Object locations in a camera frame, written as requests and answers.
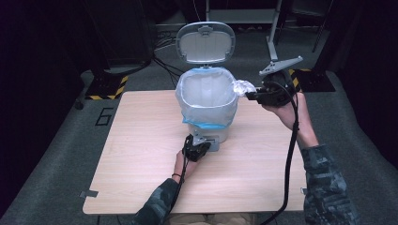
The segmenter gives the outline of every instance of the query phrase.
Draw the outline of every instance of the cable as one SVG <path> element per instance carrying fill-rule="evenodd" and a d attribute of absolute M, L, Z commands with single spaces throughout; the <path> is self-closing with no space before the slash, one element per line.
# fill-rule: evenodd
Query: cable
<path fill-rule="evenodd" d="M 162 50 L 164 48 L 167 48 L 167 47 L 170 47 L 170 46 L 173 46 L 173 45 L 176 45 L 176 44 L 171 41 L 170 44 L 163 44 L 163 46 L 158 47 L 155 51 L 159 51 L 159 50 Z"/>
<path fill-rule="evenodd" d="M 275 212 L 275 214 L 273 214 L 270 218 L 268 218 L 265 222 L 261 223 L 261 225 L 266 225 L 269 224 L 272 220 L 274 220 L 281 212 L 284 211 L 284 209 L 287 206 L 287 202 L 289 199 L 289 182 L 290 182 L 290 166 L 292 163 L 292 156 L 293 156 L 293 151 L 295 149 L 295 143 L 296 143 L 296 139 L 298 136 L 298 131 L 299 131 L 299 111 L 298 111 L 298 107 L 299 107 L 299 99 L 296 95 L 296 102 L 293 99 L 293 97 L 290 95 L 290 93 L 279 83 L 277 82 L 269 82 L 272 84 L 275 84 L 279 87 L 281 87 L 284 92 L 290 97 L 290 102 L 292 103 L 292 107 L 293 110 L 295 112 L 295 123 L 293 124 L 293 128 L 292 128 L 292 136 L 290 138 L 290 144 L 289 144 L 289 150 L 287 152 L 287 158 L 286 158 L 286 165 L 284 168 L 284 196 L 283 196 L 283 205 L 281 206 L 281 208 Z"/>
<path fill-rule="evenodd" d="M 275 225 L 278 225 L 278 220 L 276 218 L 274 218 L 274 220 L 275 220 Z"/>
<path fill-rule="evenodd" d="M 201 22 L 200 17 L 199 17 L 198 10 L 196 9 L 195 0 L 192 0 L 192 2 L 193 2 L 193 7 L 195 8 L 196 16 L 198 17 L 198 21 Z"/>
<path fill-rule="evenodd" d="M 182 151 L 184 151 L 184 163 L 183 163 L 183 167 L 182 167 L 182 173 L 181 173 L 181 177 L 180 177 L 180 179 L 179 179 L 179 183 L 178 183 L 178 187 L 176 188 L 176 195 L 175 195 L 175 197 L 173 198 L 173 201 L 172 201 L 172 206 L 171 206 L 171 208 L 170 208 L 170 212 L 173 210 L 173 207 L 175 206 L 175 204 L 176 204 L 176 199 L 178 198 L 178 195 L 179 195 L 179 191 L 181 190 L 181 187 L 182 187 L 182 184 L 184 183 L 184 177 L 185 177 L 185 171 L 187 170 L 187 165 L 188 165 L 188 163 L 189 163 L 189 161 L 187 161 L 187 150 L 186 150 L 186 147 L 185 147 L 185 144 L 187 143 L 187 141 L 188 141 L 188 137 L 185 139 L 185 142 L 184 142 L 184 147 L 183 147 L 183 149 L 182 149 Z"/>
<path fill-rule="evenodd" d="M 116 215 L 116 218 L 117 218 L 117 223 L 118 223 L 119 225 L 122 225 L 122 223 L 120 222 L 119 215 Z"/>
<path fill-rule="evenodd" d="M 170 79 L 171 79 L 171 81 L 173 83 L 173 86 L 176 87 L 176 83 L 175 82 L 178 82 L 178 79 L 181 76 L 181 74 L 177 74 L 177 73 L 173 72 L 170 68 L 172 68 L 174 70 L 177 70 L 180 73 L 184 73 L 184 71 L 182 71 L 181 69 L 179 69 L 177 67 L 173 67 L 171 65 L 163 63 L 163 61 L 161 61 L 160 58 L 158 58 L 156 55 L 153 56 L 153 61 L 155 63 L 157 63 L 159 66 L 161 66 L 162 68 L 166 69 L 166 71 L 170 75 Z"/>
<path fill-rule="evenodd" d="M 175 42 L 176 37 L 172 36 L 175 31 L 160 31 L 158 32 L 158 42 L 155 44 L 156 49 L 170 45 Z"/>

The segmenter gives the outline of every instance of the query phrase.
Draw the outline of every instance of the white plastic bag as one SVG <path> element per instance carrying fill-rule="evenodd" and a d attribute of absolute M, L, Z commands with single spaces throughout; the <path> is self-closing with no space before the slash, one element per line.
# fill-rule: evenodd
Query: white plastic bag
<path fill-rule="evenodd" d="M 228 128 L 237 111 L 236 80 L 223 67 L 193 68 L 181 75 L 176 98 L 183 123 L 202 129 Z"/>

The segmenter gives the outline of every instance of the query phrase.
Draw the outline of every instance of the wooden table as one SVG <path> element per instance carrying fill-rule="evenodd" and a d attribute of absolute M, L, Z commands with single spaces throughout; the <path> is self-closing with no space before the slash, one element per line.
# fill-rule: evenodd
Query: wooden table
<path fill-rule="evenodd" d="M 126 92 L 118 106 L 83 210 L 88 215 L 134 214 L 171 177 L 188 126 L 175 91 Z M 184 183 L 172 213 L 275 211 L 283 203 L 291 131 L 272 112 L 242 97 L 218 152 L 209 152 Z M 296 147 L 286 210 L 302 210 L 303 163 Z"/>

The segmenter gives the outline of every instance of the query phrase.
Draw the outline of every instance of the handheld controller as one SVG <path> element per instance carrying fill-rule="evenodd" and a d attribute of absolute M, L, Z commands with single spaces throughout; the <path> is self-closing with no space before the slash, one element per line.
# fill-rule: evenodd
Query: handheld controller
<path fill-rule="evenodd" d="M 193 135 L 188 135 L 184 142 L 182 153 L 190 161 L 197 161 L 202 158 L 210 148 L 210 142 L 194 143 Z"/>
<path fill-rule="evenodd" d="M 290 97 L 296 94 L 296 88 L 290 75 L 284 68 L 292 66 L 302 60 L 299 56 L 296 59 L 289 59 L 281 62 L 271 62 L 264 70 L 259 72 L 263 78 L 263 87 L 256 92 L 246 93 L 248 100 L 256 100 L 258 104 L 268 106 L 283 106 L 290 102 Z"/>

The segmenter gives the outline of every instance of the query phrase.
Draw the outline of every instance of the wrist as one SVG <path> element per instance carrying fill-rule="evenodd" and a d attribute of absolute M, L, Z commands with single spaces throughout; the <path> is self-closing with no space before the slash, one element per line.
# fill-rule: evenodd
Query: wrist
<path fill-rule="evenodd" d="M 314 130 L 312 128 L 300 128 L 298 131 L 298 144 L 303 148 L 319 145 Z"/>
<path fill-rule="evenodd" d="M 175 180 L 179 184 L 179 181 L 181 180 L 181 175 L 178 173 L 173 173 L 172 179 Z"/>

